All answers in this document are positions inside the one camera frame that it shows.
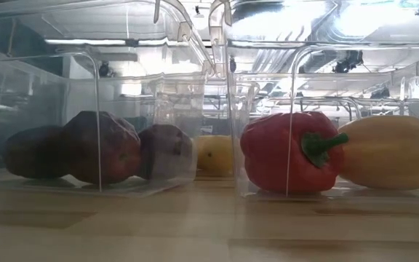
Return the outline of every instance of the red apple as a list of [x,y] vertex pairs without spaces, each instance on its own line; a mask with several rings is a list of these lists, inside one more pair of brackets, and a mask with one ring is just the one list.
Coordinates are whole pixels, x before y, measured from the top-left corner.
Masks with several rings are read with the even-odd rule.
[[68,174],[61,151],[62,127],[55,125],[23,130],[6,140],[3,161],[14,175],[33,179],[61,178]]
[[[97,117],[100,120],[98,161]],[[127,121],[101,111],[82,111],[63,128],[69,173],[92,184],[122,182],[140,166],[140,139]]]
[[167,180],[195,174],[193,146],[188,135],[172,124],[154,124],[138,134],[142,164],[137,176]]

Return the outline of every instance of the wooden surface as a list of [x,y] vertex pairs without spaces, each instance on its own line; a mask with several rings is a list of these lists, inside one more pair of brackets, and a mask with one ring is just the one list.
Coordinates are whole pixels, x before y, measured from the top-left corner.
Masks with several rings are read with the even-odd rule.
[[0,261],[417,259],[419,203],[257,202],[204,175],[144,199],[0,191]]

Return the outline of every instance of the red bell pepper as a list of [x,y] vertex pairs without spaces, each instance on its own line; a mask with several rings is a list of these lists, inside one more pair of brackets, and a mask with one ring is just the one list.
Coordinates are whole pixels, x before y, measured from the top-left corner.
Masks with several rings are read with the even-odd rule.
[[308,112],[256,119],[245,127],[240,146],[248,178],[260,189],[314,193],[334,186],[343,165],[341,144],[347,141],[323,113]]

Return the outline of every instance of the bell pepper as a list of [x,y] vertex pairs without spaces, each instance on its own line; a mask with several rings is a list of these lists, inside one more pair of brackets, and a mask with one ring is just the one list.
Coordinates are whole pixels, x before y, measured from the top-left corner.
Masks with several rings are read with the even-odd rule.
[[419,119],[370,116],[339,128],[349,137],[343,146],[340,177],[360,186],[419,189]]
[[240,146],[247,176],[260,189],[315,193],[334,186],[347,140],[323,113],[272,114],[248,124]]

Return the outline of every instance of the pepper stem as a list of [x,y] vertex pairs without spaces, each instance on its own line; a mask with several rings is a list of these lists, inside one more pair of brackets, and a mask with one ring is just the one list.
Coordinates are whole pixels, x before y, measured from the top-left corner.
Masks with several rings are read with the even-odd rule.
[[324,139],[317,133],[307,132],[302,137],[301,145],[303,153],[310,162],[321,168],[329,160],[327,152],[331,148],[347,142],[348,136],[345,133]]

